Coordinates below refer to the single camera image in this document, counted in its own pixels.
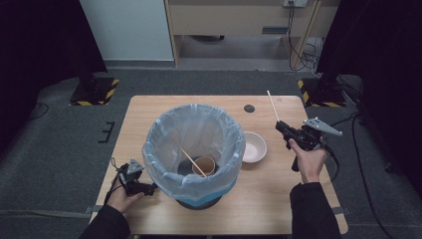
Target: trash bin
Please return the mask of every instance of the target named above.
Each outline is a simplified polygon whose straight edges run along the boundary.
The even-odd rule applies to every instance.
[[[214,205],[236,183],[245,152],[241,126],[221,109],[191,104],[174,108],[152,125],[142,148],[145,168],[168,196],[191,209]],[[192,159],[209,156],[214,174],[192,171]]]

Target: power outlet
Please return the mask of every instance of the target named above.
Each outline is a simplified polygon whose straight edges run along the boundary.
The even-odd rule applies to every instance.
[[[283,3],[283,6],[285,7],[292,7],[291,2],[293,2],[293,5],[298,8],[304,8],[307,6],[308,0],[285,0]]]

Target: hand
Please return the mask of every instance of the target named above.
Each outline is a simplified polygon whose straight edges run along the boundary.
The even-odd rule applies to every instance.
[[[289,144],[298,157],[298,168],[302,175],[302,181],[304,183],[319,182],[319,174],[326,160],[325,149],[304,151],[292,138],[289,139]]]
[[[141,197],[143,197],[143,192],[127,196],[120,180],[117,179],[114,184],[114,192],[109,197],[107,205],[117,209],[121,213],[124,213],[130,205],[139,200]]]

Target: white stick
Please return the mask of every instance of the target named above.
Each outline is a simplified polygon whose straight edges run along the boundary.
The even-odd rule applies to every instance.
[[[204,175],[204,177],[206,177],[207,175],[205,175],[205,173],[201,170],[201,168],[198,166],[198,164],[195,163],[195,161],[190,158],[189,154],[187,154],[187,152],[185,152],[185,150],[183,150],[183,148],[180,147],[180,149],[182,149],[182,152],[187,156],[187,158],[189,158],[189,160],[193,163],[193,165],[196,166],[196,168],[198,168],[198,170],[202,173],[202,175]]]
[[[273,105],[273,110],[274,110],[274,113],[276,114],[277,121],[280,121],[279,116],[277,115],[277,112],[276,112],[276,108],[274,107],[274,103],[273,103],[273,99],[271,98],[270,91],[267,91],[267,94],[270,97],[271,105]]]

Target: wall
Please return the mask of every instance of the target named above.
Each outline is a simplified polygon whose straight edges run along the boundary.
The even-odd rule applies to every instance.
[[[105,61],[173,61],[161,0],[81,0]]]

